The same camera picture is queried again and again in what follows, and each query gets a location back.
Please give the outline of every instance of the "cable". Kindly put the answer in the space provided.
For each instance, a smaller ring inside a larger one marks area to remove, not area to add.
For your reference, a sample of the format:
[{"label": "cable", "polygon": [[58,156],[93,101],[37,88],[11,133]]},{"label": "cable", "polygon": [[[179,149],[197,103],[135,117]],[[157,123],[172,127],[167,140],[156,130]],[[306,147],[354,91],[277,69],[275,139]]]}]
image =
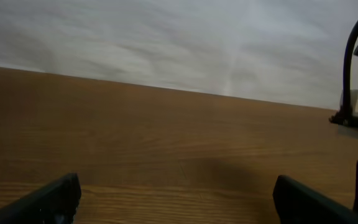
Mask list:
[{"label": "cable", "polygon": [[344,63],[343,63],[343,96],[341,109],[330,118],[330,122],[336,124],[349,125],[352,119],[351,105],[351,65],[354,46],[358,38],[358,21],[354,25],[352,32],[347,40]]}]

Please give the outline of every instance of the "white paper background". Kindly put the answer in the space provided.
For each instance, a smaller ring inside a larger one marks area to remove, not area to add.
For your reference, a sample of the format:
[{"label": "white paper background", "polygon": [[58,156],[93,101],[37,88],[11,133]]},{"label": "white paper background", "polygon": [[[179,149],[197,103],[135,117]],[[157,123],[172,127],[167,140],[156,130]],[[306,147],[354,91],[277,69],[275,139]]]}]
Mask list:
[{"label": "white paper background", "polygon": [[337,109],[357,19],[358,0],[0,0],[0,66]]}]

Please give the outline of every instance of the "white backdrop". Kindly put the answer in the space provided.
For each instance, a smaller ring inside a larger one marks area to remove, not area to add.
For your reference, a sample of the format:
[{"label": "white backdrop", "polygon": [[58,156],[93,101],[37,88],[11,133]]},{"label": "white backdrop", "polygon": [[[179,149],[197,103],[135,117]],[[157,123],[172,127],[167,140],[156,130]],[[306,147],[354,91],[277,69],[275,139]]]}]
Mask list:
[{"label": "white backdrop", "polygon": [[0,0],[0,66],[338,109],[357,19],[358,0]]}]

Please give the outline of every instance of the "wooden tabletop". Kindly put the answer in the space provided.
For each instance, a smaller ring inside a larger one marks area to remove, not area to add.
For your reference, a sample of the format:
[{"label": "wooden tabletop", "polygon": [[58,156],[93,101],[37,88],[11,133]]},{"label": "wooden tabletop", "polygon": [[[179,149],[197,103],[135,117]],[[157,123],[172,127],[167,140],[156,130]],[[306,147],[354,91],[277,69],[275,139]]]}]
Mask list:
[{"label": "wooden tabletop", "polygon": [[333,113],[0,68],[0,207],[68,172],[75,223],[278,223],[280,174],[351,207]]}]

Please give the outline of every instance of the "white sheet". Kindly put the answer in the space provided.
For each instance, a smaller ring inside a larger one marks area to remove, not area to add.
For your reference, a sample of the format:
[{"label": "white sheet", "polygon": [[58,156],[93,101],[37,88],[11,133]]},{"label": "white sheet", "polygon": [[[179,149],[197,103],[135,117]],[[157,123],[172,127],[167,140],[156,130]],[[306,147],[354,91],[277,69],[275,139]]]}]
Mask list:
[{"label": "white sheet", "polygon": [[338,109],[357,19],[358,0],[0,0],[0,66]]}]

